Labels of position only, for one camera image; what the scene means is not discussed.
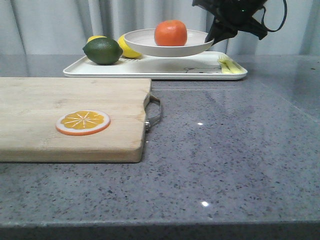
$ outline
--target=white bowl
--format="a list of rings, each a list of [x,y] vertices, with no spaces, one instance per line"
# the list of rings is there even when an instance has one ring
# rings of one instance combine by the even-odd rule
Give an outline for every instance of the white bowl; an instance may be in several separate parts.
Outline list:
[[[177,58],[196,55],[208,50],[213,41],[205,42],[208,34],[202,31],[187,30],[187,41],[184,46],[158,46],[155,42],[155,29],[141,29],[128,32],[124,41],[134,51],[164,58]]]

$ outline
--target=orange slice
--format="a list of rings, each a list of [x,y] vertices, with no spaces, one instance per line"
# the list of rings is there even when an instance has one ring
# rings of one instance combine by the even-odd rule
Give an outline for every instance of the orange slice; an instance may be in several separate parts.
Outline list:
[[[59,118],[55,128],[62,134],[83,136],[98,133],[110,124],[110,117],[102,111],[80,110]]]

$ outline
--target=granite countertop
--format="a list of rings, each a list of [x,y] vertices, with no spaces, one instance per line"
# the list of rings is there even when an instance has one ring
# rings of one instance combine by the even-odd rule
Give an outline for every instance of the granite countertop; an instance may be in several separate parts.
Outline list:
[[[0,76],[80,57],[0,55]],[[0,239],[318,239],[320,57],[232,58],[244,79],[152,81],[140,163],[0,163]]]

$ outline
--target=gray curtain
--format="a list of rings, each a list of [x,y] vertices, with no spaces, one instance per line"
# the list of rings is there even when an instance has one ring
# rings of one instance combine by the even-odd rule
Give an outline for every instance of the gray curtain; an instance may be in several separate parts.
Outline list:
[[[284,27],[263,40],[246,32],[210,48],[228,55],[320,55],[320,1],[287,0]],[[268,0],[265,24],[281,23],[282,0]],[[254,16],[258,21],[262,12]],[[92,35],[118,39],[179,19],[188,29],[208,32],[213,16],[192,0],[0,0],[0,54],[83,54]]]

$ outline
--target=metal handle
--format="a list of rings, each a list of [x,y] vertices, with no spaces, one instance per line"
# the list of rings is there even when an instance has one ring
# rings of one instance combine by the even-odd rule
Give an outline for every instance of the metal handle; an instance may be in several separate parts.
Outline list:
[[[160,99],[151,94],[149,97],[149,103],[154,103],[159,106],[159,114],[146,119],[146,121],[144,122],[146,132],[149,132],[150,129],[158,122],[160,122],[162,118],[162,105]]]

